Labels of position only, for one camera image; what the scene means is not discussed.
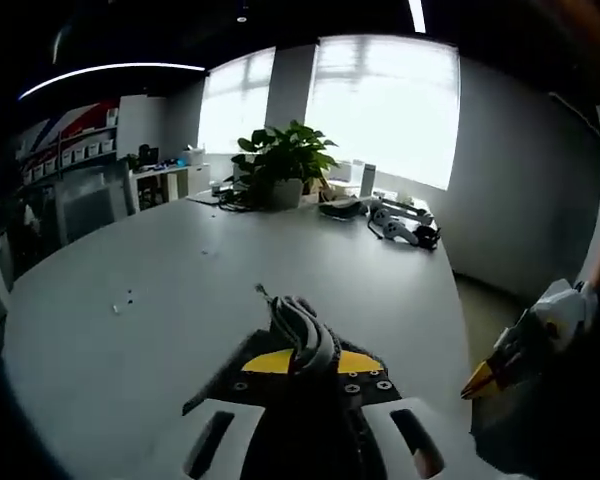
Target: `potted plant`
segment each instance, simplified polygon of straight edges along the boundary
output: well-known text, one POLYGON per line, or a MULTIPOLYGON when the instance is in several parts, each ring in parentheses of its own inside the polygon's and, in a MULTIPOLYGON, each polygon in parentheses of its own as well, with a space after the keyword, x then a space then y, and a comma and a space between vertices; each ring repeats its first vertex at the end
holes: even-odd
POLYGON ((255 209, 284 209, 298 206, 303 190, 315 179, 324 180, 323 170, 337 166, 324 150, 336 145, 313 130, 293 120, 285 131, 267 127, 255 130, 251 140, 238 139, 247 154, 231 161, 239 168, 234 182, 242 190, 232 192, 228 200, 255 209))

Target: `ceiling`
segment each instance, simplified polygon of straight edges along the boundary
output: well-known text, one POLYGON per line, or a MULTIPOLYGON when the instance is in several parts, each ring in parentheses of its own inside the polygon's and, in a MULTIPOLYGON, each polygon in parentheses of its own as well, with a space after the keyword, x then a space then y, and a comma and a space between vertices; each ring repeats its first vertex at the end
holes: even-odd
MULTIPOLYGON (((161 61, 210 69, 261 48, 306 44, 320 36, 415 35, 407 0, 248 0, 248 21, 238 23, 243 1, 39 0, 7 9, 9 31, 18 35, 13 44, 0 43, 6 73, 0 78, 0 111, 12 112, 4 108, 9 104, 18 108, 9 120, 21 125, 103 96, 165 94, 202 76, 108 71, 59 82, 15 103, 40 81, 87 66, 161 61)), ((565 34, 559 16, 547 14, 546 5, 560 1, 566 0, 423 0, 427 37, 455 44, 462 55, 540 90, 557 91, 587 111, 600 92, 577 39, 565 34)))

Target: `chair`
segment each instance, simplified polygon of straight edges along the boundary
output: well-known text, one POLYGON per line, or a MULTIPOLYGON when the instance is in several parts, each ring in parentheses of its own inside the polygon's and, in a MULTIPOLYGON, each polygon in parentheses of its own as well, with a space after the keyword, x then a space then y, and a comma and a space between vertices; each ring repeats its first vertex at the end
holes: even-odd
POLYGON ((7 234, 0 237, 0 319, 9 311, 9 293, 13 290, 13 258, 7 234))
POLYGON ((74 170, 64 175, 55 189, 63 246, 134 213, 125 161, 74 170))

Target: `device on table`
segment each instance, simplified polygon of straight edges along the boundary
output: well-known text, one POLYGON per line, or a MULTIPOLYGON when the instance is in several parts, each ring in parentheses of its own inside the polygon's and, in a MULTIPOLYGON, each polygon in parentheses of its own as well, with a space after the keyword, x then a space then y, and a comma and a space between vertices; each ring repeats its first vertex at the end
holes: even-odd
POLYGON ((369 205, 369 228, 371 223, 382 228, 382 236, 371 229, 379 239, 403 238, 413 246, 435 250, 440 240, 440 229, 433 228, 433 222, 431 213, 411 205, 383 198, 374 198, 369 205), (398 217, 413 220, 418 226, 411 231, 398 217))
POLYGON ((146 143, 138 147, 138 164, 140 166, 156 165, 159 158, 159 149, 151 148, 146 143))

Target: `shelf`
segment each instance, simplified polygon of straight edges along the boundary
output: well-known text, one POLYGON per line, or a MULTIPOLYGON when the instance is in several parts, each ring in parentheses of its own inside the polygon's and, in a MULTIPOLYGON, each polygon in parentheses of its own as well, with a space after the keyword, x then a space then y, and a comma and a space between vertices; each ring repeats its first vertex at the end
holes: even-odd
POLYGON ((50 173, 49 175, 45 175, 44 177, 39 178, 38 180, 33 180, 28 185, 22 185, 22 189, 35 187, 51 187, 56 180, 58 180, 57 171, 50 173))
POLYGON ((30 160, 31 158, 35 157, 36 155, 39 155, 40 153, 42 153, 42 152, 44 152, 44 151, 46 151, 46 150, 49 150, 49 149, 51 149, 51 148, 57 148, 57 147, 58 147, 58 142, 57 142, 57 141, 56 141, 56 142, 53 142, 53 143, 50 143, 49 145, 47 145, 47 146, 45 146, 45 147, 38 148, 38 149, 37 149, 35 152, 28 153, 28 154, 27 154, 27 155, 25 155, 24 157, 17 159, 17 161, 18 161, 18 163, 20 163, 20 164, 24 164, 24 163, 26 163, 28 160, 30 160))
POLYGON ((79 138, 88 137, 89 135, 96 135, 98 133, 108 132, 109 130, 115 130, 116 128, 118 128, 117 125, 114 125, 113 127, 96 128, 94 130, 89 130, 88 132, 82 132, 82 133, 79 133, 77 135, 73 135, 72 137, 61 138, 60 139, 60 143, 62 144, 62 143, 69 142, 71 140, 77 140, 79 138))
POLYGON ((67 165, 66 167, 60 167, 61 172, 67 172, 72 170, 79 170, 83 166, 87 166, 87 164, 92 163, 93 160, 103 159, 104 157, 108 157, 109 155, 115 155, 117 150, 112 150, 110 152, 99 153, 98 155, 94 155, 93 157, 87 157, 84 160, 80 160, 79 162, 74 162, 71 165, 67 165))

